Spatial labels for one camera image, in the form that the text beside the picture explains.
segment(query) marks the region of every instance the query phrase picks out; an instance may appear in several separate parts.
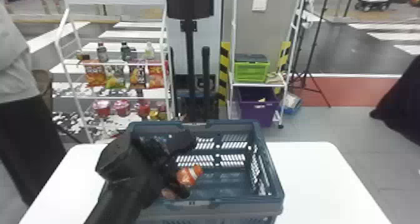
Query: purple storage bin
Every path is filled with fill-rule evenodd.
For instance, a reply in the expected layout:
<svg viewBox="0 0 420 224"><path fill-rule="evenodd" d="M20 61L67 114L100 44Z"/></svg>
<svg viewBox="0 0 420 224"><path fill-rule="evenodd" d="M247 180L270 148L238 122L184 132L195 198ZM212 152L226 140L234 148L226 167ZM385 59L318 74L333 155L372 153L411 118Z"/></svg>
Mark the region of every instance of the purple storage bin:
<svg viewBox="0 0 420 224"><path fill-rule="evenodd" d="M262 127L270 127L279 100L273 88L239 88L239 107L242 119L258 120Z"/></svg>

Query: white table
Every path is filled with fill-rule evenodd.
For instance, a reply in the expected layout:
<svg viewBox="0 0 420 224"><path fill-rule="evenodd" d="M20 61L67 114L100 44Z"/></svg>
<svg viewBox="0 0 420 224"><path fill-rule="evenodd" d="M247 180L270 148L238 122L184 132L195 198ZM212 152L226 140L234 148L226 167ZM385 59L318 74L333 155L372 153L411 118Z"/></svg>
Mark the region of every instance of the white table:
<svg viewBox="0 0 420 224"><path fill-rule="evenodd" d="M267 144L283 185L281 224L390 224L337 148L325 142ZM94 168L105 145L72 148L20 224L82 224L104 183Z"/></svg>

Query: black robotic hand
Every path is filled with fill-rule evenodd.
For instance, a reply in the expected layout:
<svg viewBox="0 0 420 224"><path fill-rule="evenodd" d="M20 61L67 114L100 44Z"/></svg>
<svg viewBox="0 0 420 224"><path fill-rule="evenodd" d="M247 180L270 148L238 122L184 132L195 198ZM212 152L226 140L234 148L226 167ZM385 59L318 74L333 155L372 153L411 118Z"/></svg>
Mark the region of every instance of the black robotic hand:
<svg viewBox="0 0 420 224"><path fill-rule="evenodd" d="M116 138L102 151L96 165L106 183L85 224L134 223L163 189L187 198L188 190L176 179L174 159L195 146L196 139L188 130L172 135L166 145L153 138L132 136L128 131Z"/></svg>

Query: red floor mat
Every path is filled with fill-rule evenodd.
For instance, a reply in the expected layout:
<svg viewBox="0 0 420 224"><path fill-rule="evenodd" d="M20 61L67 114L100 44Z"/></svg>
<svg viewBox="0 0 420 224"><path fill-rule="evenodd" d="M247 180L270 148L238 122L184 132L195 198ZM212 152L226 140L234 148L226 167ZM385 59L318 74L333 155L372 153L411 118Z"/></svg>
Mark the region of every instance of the red floor mat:
<svg viewBox="0 0 420 224"><path fill-rule="evenodd" d="M398 80L396 78L315 78L331 106L376 106ZM316 89L311 78L307 87ZM295 89L303 99L303 106L326 106L319 93Z"/></svg>

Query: basket handle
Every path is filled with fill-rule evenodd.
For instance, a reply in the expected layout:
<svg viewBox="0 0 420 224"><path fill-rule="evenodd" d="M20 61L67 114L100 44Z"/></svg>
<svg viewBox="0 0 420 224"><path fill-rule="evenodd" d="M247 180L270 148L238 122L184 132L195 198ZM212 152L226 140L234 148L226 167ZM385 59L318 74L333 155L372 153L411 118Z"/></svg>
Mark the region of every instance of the basket handle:
<svg viewBox="0 0 420 224"><path fill-rule="evenodd" d="M184 207L204 207L208 209L215 209L220 205L220 200L191 200L191 201L167 201L164 206L168 210L182 210Z"/></svg>

